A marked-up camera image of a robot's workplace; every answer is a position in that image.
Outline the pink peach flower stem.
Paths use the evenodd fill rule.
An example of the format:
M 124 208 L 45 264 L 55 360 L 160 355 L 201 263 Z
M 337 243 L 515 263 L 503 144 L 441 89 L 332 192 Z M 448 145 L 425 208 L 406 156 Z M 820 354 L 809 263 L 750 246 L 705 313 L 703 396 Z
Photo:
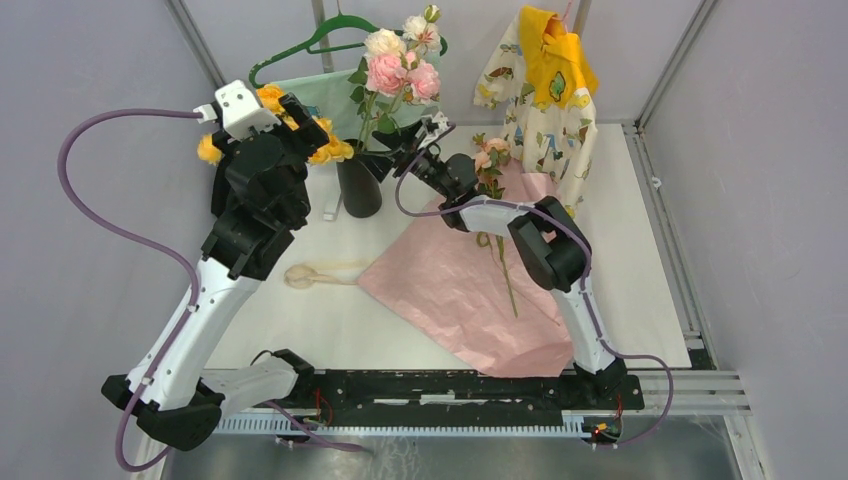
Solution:
M 509 143 L 498 137 L 487 138 L 484 133 L 476 133 L 472 136 L 472 142 L 477 147 L 473 159 L 475 162 L 475 173 L 478 178 L 477 190 L 479 193 L 501 200 L 506 190 L 500 183 L 503 176 L 502 169 L 511 161 Z M 493 258 L 500 263 L 500 271 L 506 283 L 512 314 L 518 317 L 518 308 L 515 300 L 514 290 L 506 261 L 505 239 L 501 235 L 478 233 L 476 244 L 480 248 L 488 247 Z

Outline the beige printed ribbon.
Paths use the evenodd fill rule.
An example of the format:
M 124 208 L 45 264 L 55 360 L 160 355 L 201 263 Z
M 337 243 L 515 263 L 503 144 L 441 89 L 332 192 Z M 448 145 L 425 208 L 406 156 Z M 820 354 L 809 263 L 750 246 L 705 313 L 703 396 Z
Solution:
M 315 285 L 355 286 L 358 275 L 352 278 L 340 278 L 337 272 L 358 271 L 362 273 L 370 267 L 370 259 L 349 261 L 305 262 L 290 266 L 283 274 L 283 282 L 293 289 L 305 290 Z

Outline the pink wrapping paper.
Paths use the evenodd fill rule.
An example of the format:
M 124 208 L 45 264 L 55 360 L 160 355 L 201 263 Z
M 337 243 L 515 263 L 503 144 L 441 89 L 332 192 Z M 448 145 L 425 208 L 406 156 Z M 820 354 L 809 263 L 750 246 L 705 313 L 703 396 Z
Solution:
M 573 360 L 554 298 L 529 277 L 510 240 L 481 246 L 440 218 L 416 218 L 358 284 L 488 376 L 555 377 Z

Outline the cream pink rose stem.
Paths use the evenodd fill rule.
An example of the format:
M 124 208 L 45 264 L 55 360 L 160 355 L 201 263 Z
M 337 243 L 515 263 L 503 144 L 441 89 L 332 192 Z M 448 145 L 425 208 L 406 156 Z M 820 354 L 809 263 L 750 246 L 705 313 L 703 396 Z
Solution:
M 441 8 L 430 4 L 421 14 L 408 17 L 400 33 L 381 28 L 366 37 L 360 65 L 348 77 L 354 86 L 350 99 L 362 119 L 357 152 L 368 148 L 373 133 L 399 131 L 397 114 L 402 107 L 440 100 L 436 63 L 442 51 L 437 25 L 441 16 Z

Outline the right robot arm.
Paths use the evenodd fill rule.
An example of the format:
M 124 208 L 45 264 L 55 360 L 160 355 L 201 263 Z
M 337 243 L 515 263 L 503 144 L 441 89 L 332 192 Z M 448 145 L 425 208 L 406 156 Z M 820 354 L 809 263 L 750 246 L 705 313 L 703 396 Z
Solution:
M 479 190 L 470 156 L 441 160 L 438 143 L 454 127 L 425 119 L 396 133 L 375 133 L 385 147 L 372 163 L 377 178 L 392 175 L 403 181 L 413 175 L 443 197 L 431 214 L 449 228 L 511 238 L 525 271 L 551 293 L 565 320 L 580 400 L 591 408 L 606 406 L 628 372 L 622 356 L 605 339 L 591 285 L 589 241 L 554 197 L 535 203 L 497 200 Z

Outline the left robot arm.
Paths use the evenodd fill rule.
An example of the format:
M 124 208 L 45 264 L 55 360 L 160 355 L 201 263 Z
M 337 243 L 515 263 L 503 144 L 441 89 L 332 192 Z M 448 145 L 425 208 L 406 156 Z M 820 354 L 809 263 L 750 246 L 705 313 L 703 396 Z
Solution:
M 106 379 L 102 394 L 149 437 L 180 451 L 202 444 L 219 422 L 270 400 L 306 405 L 311 367 L 288 350 L 237 369 L 211 371 L 215 348 L 235 315 L 269 277 L 310 212 L 309 158 L 326 131 L 294 96 L 270 110 L 250 92 L 219 93 L 215 221 L 190 270 L 190 287 L 147 355 Z

